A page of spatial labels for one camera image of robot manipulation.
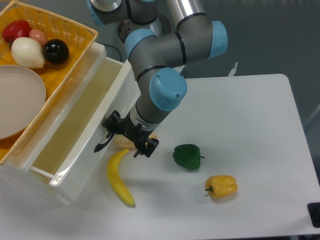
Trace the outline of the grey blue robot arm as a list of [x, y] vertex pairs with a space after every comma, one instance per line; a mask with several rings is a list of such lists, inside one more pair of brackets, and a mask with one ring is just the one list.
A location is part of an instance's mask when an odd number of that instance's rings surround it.
[[103, 122], [106, 138], [122, 135], [134, 143], [137, 155], [149, 157], [158, 146], [150, 134], [181, 103], [187, 82], [177, 71], [198, 60], [223, 54], [228, 34], [221, 21], [208, 18], [196, 0], [169, 0], [175, 32], [157, 36], [149, 25], [158, 17], [154, 0], [89, 0], [98, 25], [130, 20], [138, 25], [124, 41], [140, 96], [125, 117], [114, 110]]

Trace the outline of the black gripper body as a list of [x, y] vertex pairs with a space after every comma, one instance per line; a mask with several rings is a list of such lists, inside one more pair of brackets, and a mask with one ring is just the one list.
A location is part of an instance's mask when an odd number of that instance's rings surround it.
[[142, 127], [138, 125], [134, 125], [132, 123], [130, 113], [126, 115], [123, 123], [124, 133], [120, 134], [128, 138], [130, 141], [134, 142], [135, 140], [145, 140], [150, 135], [150, 131], [142, 130]]

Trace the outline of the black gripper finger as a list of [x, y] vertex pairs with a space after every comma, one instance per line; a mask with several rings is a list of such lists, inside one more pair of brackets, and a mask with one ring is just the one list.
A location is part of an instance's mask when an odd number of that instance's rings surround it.
[[121, 118], [120, 113], [114, 110], [103, 122], [102, 126], [106, 129], [106, 138], [109, 139], [111, 135], [122, 135], [124, 133], [124, 119]]
[[138, 155], [149, 158], [157, 148], [159, 140], [156, 138], [147, 137], [146, 139], [135, 140], [133, 143], [136, 148], [136, 152], [133, 155], [134, 158], [136, 158]]

